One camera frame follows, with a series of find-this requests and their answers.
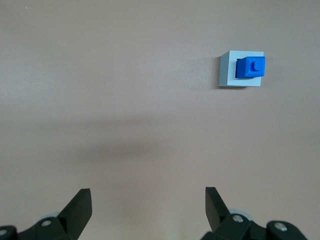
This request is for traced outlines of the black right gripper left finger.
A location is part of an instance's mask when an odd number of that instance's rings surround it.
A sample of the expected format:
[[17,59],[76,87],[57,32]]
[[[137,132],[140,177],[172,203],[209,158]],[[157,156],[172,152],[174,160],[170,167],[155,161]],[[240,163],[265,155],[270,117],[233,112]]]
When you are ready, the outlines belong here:
[[2,240],[77,240],[92,216],[92,197],[83,188],[57,216],[39,220],[30,228],[18,232],[13,225],[0,227]]

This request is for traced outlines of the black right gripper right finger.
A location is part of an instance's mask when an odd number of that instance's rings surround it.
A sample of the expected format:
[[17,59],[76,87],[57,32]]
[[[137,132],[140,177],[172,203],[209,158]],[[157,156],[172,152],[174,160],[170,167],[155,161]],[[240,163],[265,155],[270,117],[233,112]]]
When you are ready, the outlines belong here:
[[241,213],[231,213],[215,187],[205,188],[205,213],[211,231],[203,240],[305,240],[293,224],[273,220],[266,227],[256,224]]

